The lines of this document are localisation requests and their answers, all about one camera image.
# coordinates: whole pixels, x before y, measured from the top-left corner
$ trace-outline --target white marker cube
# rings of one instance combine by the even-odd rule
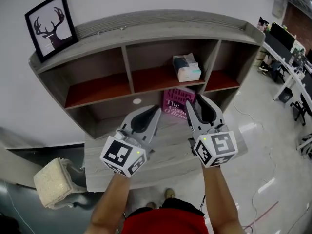
[[[197,139],[194,151],[205,167],[224,164],[238,153],[234,132],[201,135]]]
[[[144,149],[108,136],[100,159],[113,171],[131,177],[147,160]]]

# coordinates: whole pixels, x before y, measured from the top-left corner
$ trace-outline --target picture frame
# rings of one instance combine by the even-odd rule
[[[67,0],[46,0],[25,19],[41,62],[78,42]]]

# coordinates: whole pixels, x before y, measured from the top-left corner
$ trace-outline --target dark green floor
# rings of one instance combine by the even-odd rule
[[[41,166],[45,166],[56,157],[68,158],[77,168],[80,168],[83,162],[84,148],[17,151],[14,153]],[[85,183],[84,174],[78,179],[80,179],[80,184]],[[9,183],[5,185],[0,180],[0,212],[5,216],[15,218],[23,234],[32,234],[33,232],[18,216],[7,192],[11,195],[21,217],[36,234],[82,234],[89,223],[95,204],[102,195],[102,193],[76,194],[74,195],[74,201],[77,202],[76,207],[51,210],[43,207],[36,190]]]

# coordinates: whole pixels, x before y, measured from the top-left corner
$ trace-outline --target deer antler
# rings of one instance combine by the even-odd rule
[[[65,15],[63,14],[62,10],[59,9],[59,8],[56,8],[56,7],[54,7],[54,9],[55,9],[54,11],[55,11],[55,12],[57,13],[57,15],[58,15],[59,23],[58,23],[57,25],[54,25],[54,23],[51,22],[52,25],[53,25],[53,31],[55,31],[55,30],[57,29],[57,27],[58,27],[62,22],[64,22],[64,20],[65,20]]]
[[[36,21],[34,22],[34,29],[36,31],[36,34],[37,35],[46,34],[46,36],[49,35],[50,32],[47,30],[46,27],[45,27],[45,31],[44,32],[40,31],[41,24],[39,24],[38,19],[39,19],[39,17],[37,17]]]

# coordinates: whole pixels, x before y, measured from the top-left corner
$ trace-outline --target person's left arm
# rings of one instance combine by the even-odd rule
[[[115,234],[126,207],[129,188],[130,179],[115,173],[92,213],[85,234]]]

